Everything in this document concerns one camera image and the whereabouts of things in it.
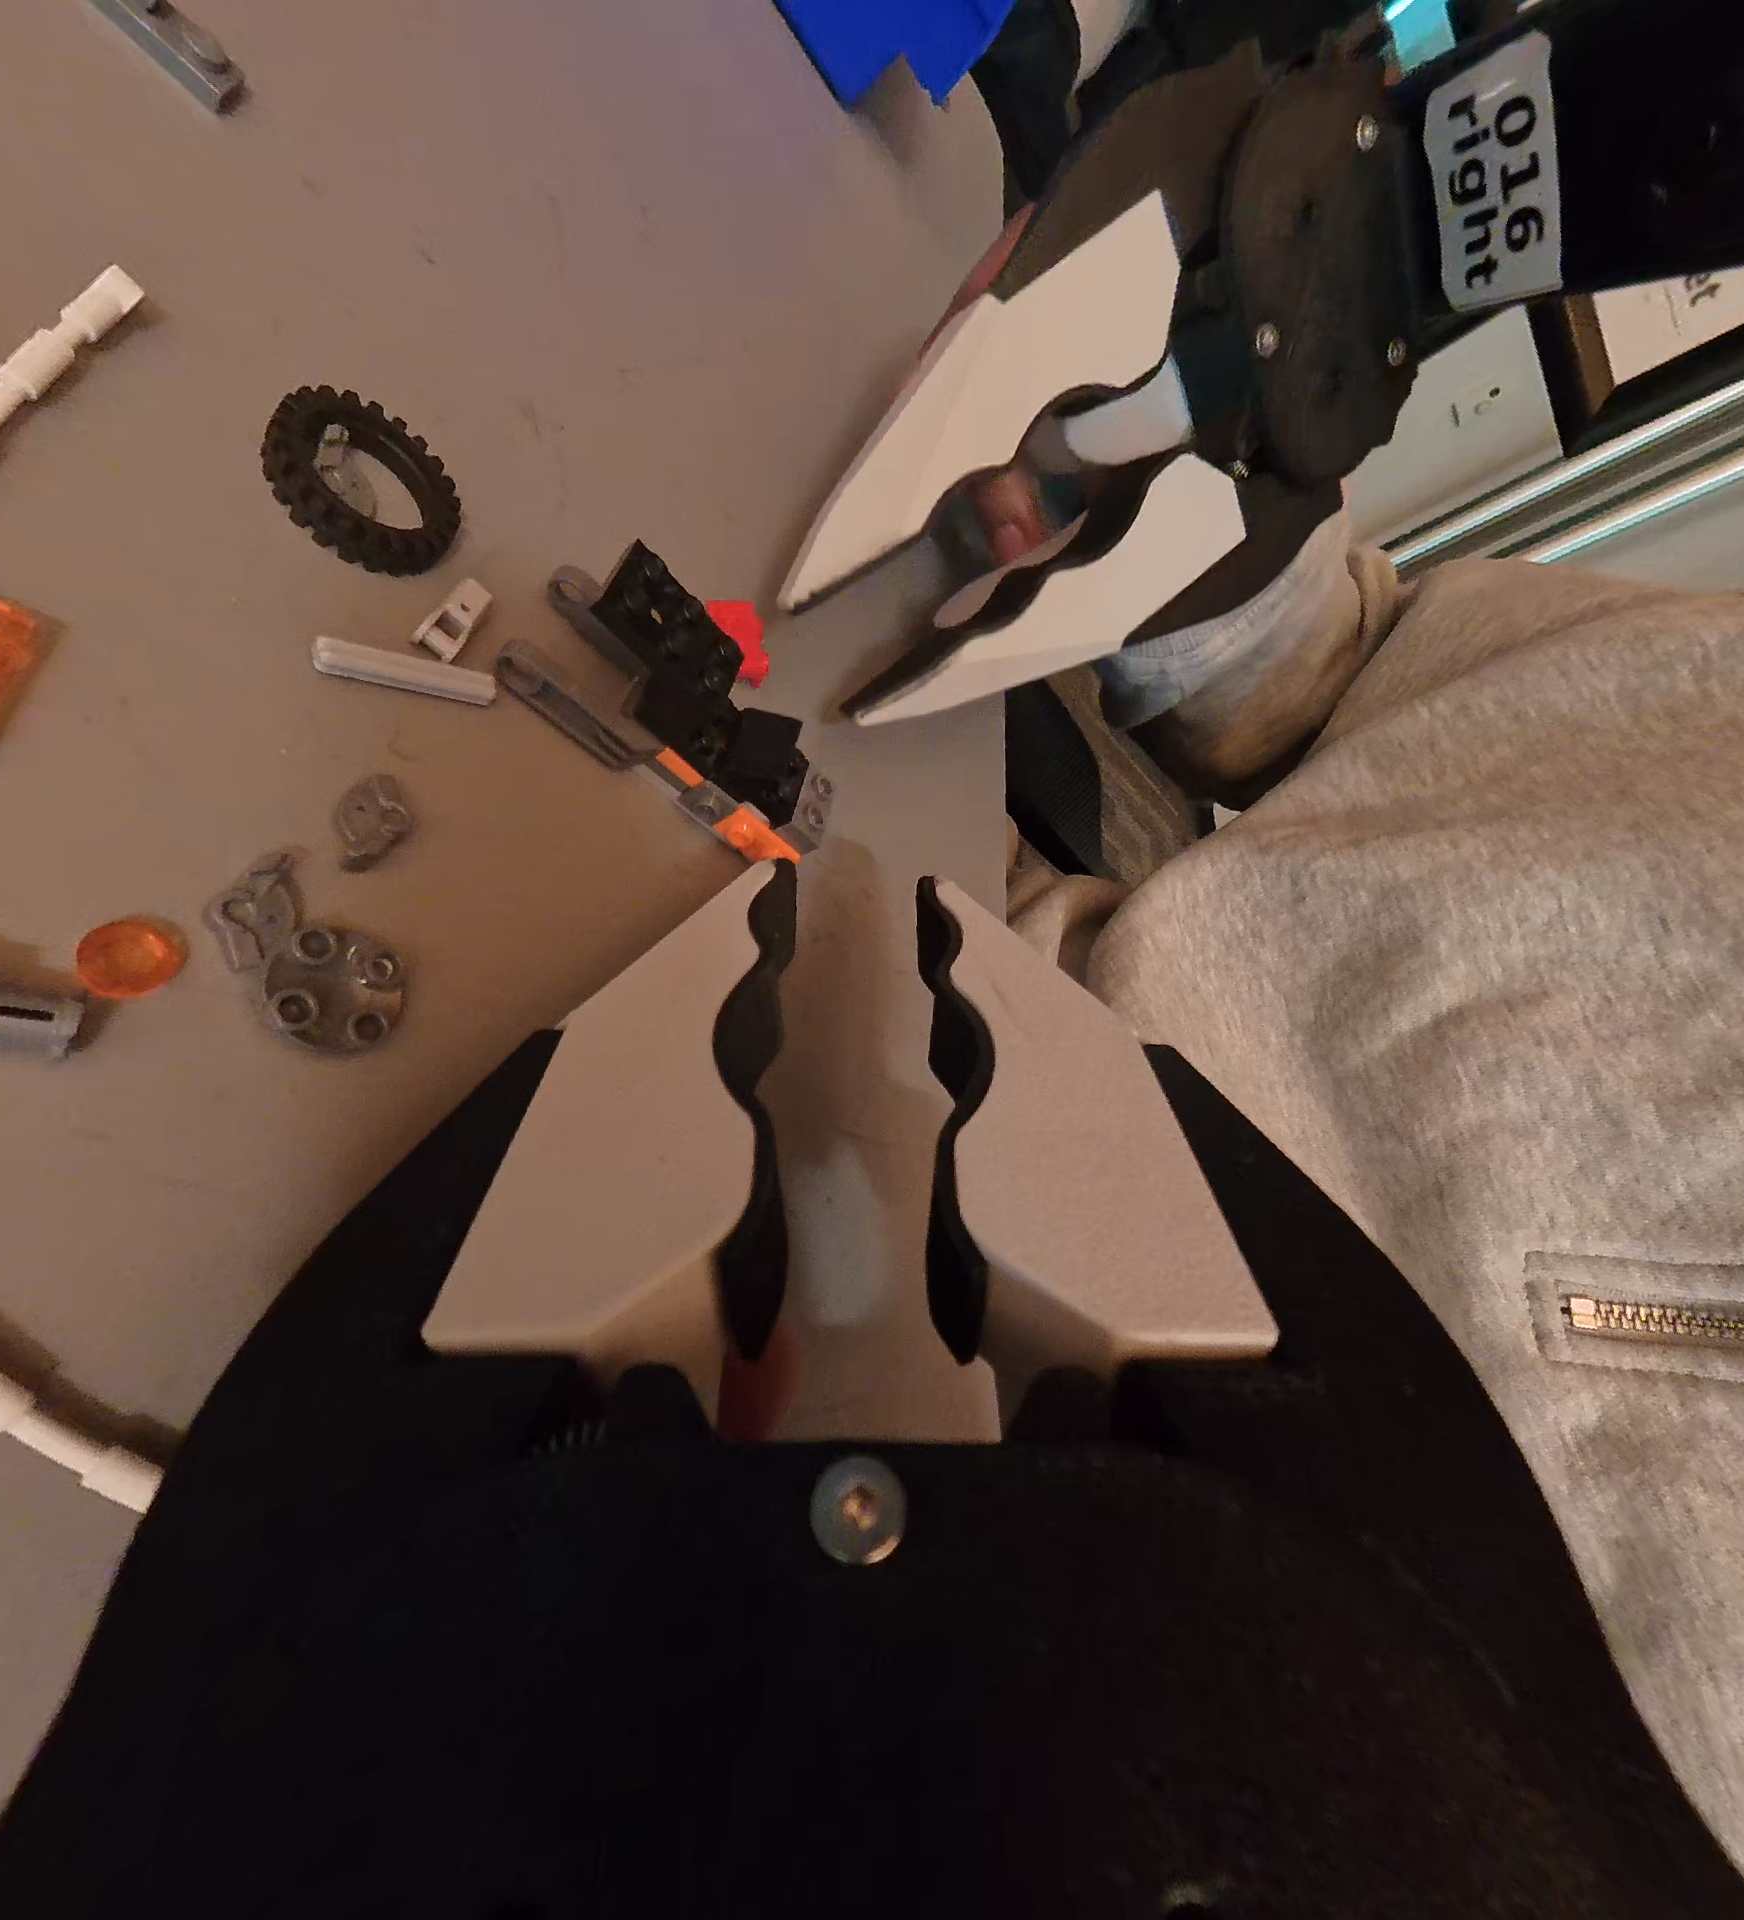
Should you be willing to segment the black lego tyre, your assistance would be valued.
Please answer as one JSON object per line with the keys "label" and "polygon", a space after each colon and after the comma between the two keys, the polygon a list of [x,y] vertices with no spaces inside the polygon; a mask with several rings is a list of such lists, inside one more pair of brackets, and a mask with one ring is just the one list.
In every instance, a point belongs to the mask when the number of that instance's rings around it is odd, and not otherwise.
{"label": "black lego tyre", "polygon": [[[319,467],[332,431],[401,485],[416,523],[382,521],[339,498]],[[441,458],[404,418],[357,392],[302,386],[284,395],[265,422],[260,462],[290,521],[363,571],[414,577],[443,563],[459,537],[460,499]]]}

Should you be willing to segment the person's right hand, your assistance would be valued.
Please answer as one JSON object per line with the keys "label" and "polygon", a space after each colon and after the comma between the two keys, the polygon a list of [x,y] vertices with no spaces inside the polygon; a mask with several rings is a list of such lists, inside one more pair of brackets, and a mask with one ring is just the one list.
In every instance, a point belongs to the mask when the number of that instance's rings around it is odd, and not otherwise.
{"label": "person's right hand", "polygon": [[1016,464],[965,480],[938,537],[961,563],[1018,563],[1081,518],[1089,498],[1091,487],[1076,473]]}

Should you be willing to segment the person's right forearm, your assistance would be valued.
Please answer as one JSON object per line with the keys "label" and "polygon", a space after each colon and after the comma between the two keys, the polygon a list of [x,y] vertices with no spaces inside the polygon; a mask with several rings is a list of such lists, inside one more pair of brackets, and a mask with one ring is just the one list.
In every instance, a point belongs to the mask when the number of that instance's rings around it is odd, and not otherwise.
{"label": "person's right forearm", "polygon": [[1101,710],[1191,804],[1239,811],[1303,758],[1409,601],[1340,510],[1239,607],[1096,660]]}

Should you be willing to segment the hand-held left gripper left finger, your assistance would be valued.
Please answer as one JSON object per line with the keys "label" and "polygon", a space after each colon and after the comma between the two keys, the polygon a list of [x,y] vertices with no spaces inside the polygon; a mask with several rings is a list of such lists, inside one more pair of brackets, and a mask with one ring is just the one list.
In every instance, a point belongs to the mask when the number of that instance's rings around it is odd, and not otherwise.
{"label": "hand-held left gripper left finger", "polygon": [[760,1080],[785,1042],[796,865],[750,865],[583,1001],[423,1327],[441,1356],[564,1356],[599,1387],[662,1364],[719,1422],[765,1354],[789,1219]]}

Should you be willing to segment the long grey lego plate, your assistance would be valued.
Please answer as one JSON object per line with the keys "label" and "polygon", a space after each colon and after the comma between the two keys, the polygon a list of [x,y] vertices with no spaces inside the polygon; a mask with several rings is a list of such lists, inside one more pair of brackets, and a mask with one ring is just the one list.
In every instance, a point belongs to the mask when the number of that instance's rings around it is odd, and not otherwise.
{"label": "long grey lego plate", "polygon": [[244,69],[179,5],[90,2],[88,7],[211,113],[227,113],[244,98]]}

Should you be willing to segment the grey round lego plate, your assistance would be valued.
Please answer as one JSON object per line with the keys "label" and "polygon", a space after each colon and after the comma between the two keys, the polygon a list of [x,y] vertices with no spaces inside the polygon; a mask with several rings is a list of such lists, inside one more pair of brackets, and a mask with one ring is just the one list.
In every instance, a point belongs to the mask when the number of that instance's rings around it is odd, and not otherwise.
{"label": "grey round lego plate", "polygon": [[306,923],[265,964],[269,1029],[299,1048],[353,1058],[404,1019],[404,954],[353,927]]}

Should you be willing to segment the white box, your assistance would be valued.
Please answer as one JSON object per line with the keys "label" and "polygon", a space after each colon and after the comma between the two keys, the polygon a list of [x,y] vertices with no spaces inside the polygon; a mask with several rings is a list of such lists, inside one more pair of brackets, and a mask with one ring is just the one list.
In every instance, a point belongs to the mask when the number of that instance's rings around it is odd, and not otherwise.
{"label": "white box", "polygon": [[1744,381],[1744,267],[1556,298],[1530,326],[1574,454]]}

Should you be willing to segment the black lego assembly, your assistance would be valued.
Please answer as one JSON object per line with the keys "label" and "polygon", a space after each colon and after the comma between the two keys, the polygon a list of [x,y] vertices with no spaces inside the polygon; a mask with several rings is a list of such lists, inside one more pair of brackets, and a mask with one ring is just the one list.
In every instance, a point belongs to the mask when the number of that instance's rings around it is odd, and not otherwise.
{"label": "black lego assembly", "polygon": [[805,723],[748,701],[740,651],[649,546],[631,542],[604,579],[564,563],[547,596],[607,665],[612,693],[590,720],[634,768],[744,857],[818,852],[837,787],[811,761]]}

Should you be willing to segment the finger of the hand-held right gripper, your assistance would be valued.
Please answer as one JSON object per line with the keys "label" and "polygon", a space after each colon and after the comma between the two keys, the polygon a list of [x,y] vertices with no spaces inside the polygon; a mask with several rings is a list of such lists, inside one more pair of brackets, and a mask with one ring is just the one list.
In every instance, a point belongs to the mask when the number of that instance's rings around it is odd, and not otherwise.
{"label": "finger of the hand-held right gripper", "polygon": [[1188,445],[1168,345],[1180,254],[1166,197],[1124,214],[1016,291],[998,278],[933,341],[813,520],[778,589],[783,612],[831,594],[921,535],[942,499],[1010,467],[1069,398],[1061,442],[1118,467]]}
{"label": "finger of the hand-held right gripper", "polygon": [[1123,470],[1025,559],[954,591],[838,714],[908,723],[1101,660],[1243,537],[1230,472],[1191,450]]}

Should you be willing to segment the white lego bar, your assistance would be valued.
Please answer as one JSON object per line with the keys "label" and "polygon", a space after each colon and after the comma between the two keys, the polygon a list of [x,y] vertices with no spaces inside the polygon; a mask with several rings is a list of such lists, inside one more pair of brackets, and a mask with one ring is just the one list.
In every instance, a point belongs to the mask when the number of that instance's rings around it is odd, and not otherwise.
{"label": "white lego bar", "polygon": [[493,674],[332,637],[311,641],[310,660],[316,673],[333,680],[414,693],[452,705],[488,709],[499,696]]}

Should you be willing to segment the small white lego clip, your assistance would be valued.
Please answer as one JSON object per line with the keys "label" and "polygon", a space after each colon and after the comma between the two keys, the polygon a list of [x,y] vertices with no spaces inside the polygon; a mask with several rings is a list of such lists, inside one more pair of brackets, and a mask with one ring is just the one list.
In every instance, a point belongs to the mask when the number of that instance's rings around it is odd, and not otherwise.
{"label": "small white lego clip", "polygon": [[475,577],[462,577],[418,622],[408,643],[443,665],[454,665],[486,621],[493,594]]}

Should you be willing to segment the aluminium frame rail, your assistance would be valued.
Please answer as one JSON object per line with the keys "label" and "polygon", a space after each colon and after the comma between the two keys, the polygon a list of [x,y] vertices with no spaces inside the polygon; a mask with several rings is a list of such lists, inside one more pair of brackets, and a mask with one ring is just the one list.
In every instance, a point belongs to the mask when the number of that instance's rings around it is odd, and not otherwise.
{"label": "aluminium frame rail", "polygon": [[1388,544],[1412,577],[1460,559],[1561,563],[1744,485],[1744,377]]}

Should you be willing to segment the blue brick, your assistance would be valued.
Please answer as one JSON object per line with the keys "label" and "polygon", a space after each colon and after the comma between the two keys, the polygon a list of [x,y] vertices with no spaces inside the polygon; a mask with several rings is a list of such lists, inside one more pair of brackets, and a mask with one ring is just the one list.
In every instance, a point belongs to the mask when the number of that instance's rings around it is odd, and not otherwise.
{"label": "blue brick", "polygon": [[841,109],[858,109],[904,63],[936,106],[1004,31],[1012,2],[777,2],[798,48]]}

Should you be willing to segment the small grey lego piece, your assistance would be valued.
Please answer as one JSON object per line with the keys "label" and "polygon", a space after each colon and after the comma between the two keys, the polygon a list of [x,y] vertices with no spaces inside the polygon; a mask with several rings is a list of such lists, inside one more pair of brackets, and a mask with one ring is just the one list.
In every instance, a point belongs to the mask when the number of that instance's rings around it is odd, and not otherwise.
{"label": "small grey lego piece", "polygon": [[353,781],[333,807],[338,867],[347,874],[377,869],[412,833],[404,786],[392,774]]}

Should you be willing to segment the orange round lego stud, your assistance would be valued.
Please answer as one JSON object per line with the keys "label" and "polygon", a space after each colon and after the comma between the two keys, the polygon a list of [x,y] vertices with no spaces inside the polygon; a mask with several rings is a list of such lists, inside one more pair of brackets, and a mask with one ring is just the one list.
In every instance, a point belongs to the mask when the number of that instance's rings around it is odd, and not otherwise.
{"label": "orange round lego stud", "polygon": [[84,932],[72,948],[71,973],[83,993],[129,1002],[162,990],[188,961],[189,943],[174,922],[131,914]]}

